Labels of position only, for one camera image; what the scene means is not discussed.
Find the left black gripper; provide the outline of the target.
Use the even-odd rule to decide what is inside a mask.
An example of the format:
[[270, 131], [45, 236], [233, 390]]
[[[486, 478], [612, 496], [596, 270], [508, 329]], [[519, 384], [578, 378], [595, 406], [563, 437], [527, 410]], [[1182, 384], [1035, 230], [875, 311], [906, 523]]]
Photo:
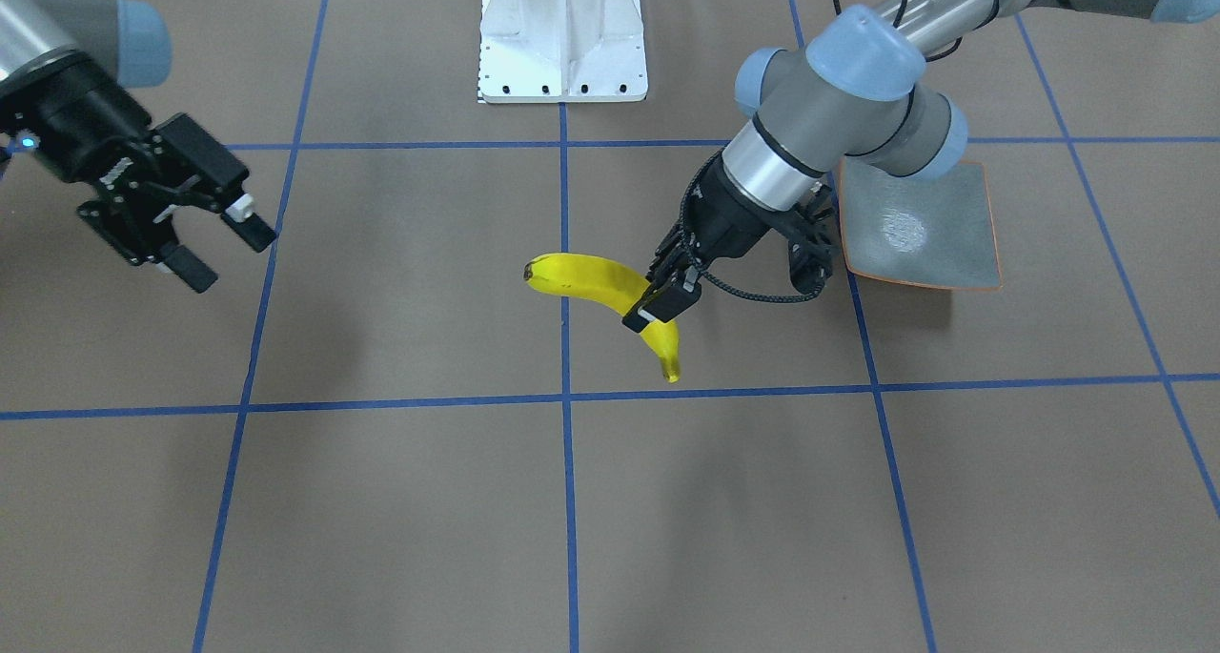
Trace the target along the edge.
[[621, 323], [640, 334], [650, 323], [680, 317], [702, 300], [699, 278], [710, 278], [715, 259], [742, 258], [771, 232], [787, 240], [791, 283], [824, 287], [841, 253], [831, 232], [836, 211], [830, 197], [831, 189], [815, 181], [792, 210], [772, 214], [738, 190], [715, 153], [684, 189], [680, 220], [662, 238], [648, 270], [650, 284], [623, 312]]

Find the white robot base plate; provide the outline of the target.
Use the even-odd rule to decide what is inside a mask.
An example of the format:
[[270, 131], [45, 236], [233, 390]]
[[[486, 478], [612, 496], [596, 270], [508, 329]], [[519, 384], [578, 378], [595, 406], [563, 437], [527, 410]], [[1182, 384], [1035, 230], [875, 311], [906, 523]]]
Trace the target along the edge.
[[640, 103], [640, 0], [479, 0], [479, 103]]

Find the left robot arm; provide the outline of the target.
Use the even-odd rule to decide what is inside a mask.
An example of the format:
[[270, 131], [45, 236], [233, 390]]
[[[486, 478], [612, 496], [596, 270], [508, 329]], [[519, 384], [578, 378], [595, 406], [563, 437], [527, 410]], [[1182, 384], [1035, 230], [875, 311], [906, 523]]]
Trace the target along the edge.
[[770, 232], [787, 240], [795, 290], [788, 301], [819, 297], [838, 251], [824, 176], [843, 157], [894, 178], [949, 172], [963, 157], [967, 122], [948, 96], [921, 84], [926, 66], [964, 35], [1028, 7], [1198, 23], [1218, 13], [1218, 0], [888, 0], [837, 7], [795, 51], [750, 54], [736, 81], [745, 126], [684, 189], [623, 326], [640, 332], [672, 321], [699, 300], [715, 259], [742, 258]]

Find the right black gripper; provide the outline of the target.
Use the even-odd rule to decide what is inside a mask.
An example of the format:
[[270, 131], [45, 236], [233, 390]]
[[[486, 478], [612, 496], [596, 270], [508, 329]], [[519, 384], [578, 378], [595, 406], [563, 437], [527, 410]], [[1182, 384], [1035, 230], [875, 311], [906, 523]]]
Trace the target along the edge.
[[196, 294], [218, 280], [183, 245], [172, 214], [216, 214], [253, 251], [277, 232], [248, 194], [249, 168], [195, 118], [161, 124], [89, 57], [66, 57], [2, 85], [2, 132], [34, 142], [33, 153], [57, 179], [95, 193], [74, 211], [133, 266], [152, 262]]

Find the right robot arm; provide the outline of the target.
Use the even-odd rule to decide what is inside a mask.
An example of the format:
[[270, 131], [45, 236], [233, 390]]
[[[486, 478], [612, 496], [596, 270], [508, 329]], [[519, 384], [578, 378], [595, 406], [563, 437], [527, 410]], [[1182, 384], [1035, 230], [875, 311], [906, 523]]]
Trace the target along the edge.
[[248, 167], [187, 114], [152, 122], [133, 90], [172, 70], [170, 28], [139, 0], [1, 0], [1, 124], [63, 183], [94, 197], [77, 217], [132, 266], [152, 265], [192, 290], [217, 275], [182, 243], [177, 211], [217, 215], [250, 249], [274, 243], [245, 188]]

